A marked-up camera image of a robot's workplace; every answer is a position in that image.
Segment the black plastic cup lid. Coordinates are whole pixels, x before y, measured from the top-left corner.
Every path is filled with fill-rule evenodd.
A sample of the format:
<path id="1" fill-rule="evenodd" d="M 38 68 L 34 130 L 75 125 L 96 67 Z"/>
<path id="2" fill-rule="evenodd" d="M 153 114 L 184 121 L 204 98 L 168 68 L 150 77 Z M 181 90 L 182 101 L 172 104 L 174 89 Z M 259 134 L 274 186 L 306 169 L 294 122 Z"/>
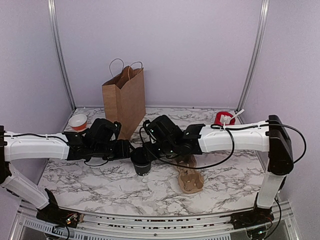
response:
<path id="1" fill-rule="evenodd" d="M 151 160 L 143 147 L 137 147 L 130 154 L 131 162 L 136 166 L 146 166 L 151 163 Z"/>

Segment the black paper coffee cup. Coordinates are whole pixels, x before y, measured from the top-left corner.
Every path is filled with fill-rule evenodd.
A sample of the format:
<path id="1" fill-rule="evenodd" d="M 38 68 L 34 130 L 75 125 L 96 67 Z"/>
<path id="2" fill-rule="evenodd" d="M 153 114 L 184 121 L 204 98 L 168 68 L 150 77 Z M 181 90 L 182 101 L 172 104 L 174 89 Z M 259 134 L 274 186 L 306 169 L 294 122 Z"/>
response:
<path id="1" fill-rule="evenodd" d="M 151 162 L 133 162 L 134 170 L 139 176 L 146 176 L 151 170 Z"/>

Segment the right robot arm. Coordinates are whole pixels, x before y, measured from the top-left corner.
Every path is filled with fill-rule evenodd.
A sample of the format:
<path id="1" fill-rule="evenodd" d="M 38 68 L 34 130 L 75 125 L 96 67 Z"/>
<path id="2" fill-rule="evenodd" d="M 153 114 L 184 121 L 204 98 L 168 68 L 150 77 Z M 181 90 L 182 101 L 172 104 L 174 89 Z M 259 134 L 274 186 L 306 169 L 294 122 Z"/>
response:
<path id="1" fill-rule="evenodd" d="M 268 153 L 268 166 L 251 210 L 233 213 L 234 229 L 262 225 L 274 220 L 272 205 L 286 176 L 294 168 L 291 139 L 277 115 L 266 121 L 242 125 L 192 124 L 185 130 L 167 115 L 146 120 L 142 129 L 150 138 L 143 143 L 145 159 L 166 156 L 202 155 L 216 151 L 237 150 Z"/>

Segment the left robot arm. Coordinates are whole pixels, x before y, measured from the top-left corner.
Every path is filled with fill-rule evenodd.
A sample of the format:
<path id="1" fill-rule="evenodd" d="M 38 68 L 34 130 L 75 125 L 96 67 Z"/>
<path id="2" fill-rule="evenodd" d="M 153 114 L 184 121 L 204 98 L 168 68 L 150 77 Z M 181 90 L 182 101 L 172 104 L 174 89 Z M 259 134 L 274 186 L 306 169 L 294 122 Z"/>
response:
<path id="1" fill-rule="evenodd" d="M 97 118 L 90 128 L 80 132 L 56 134 L 14 133 L 0 128 L 0 186 L 21 197 L 37 209 L 37 219 L 76 228 L 81 213 L 59 207 L 47 188 L 39 187 L 20 173 L 12 161 L 58 159 L 66 161 L 100 158 L 106 162 L 130 157 L 133 146 L 119 139 L 122 125 Z"/>

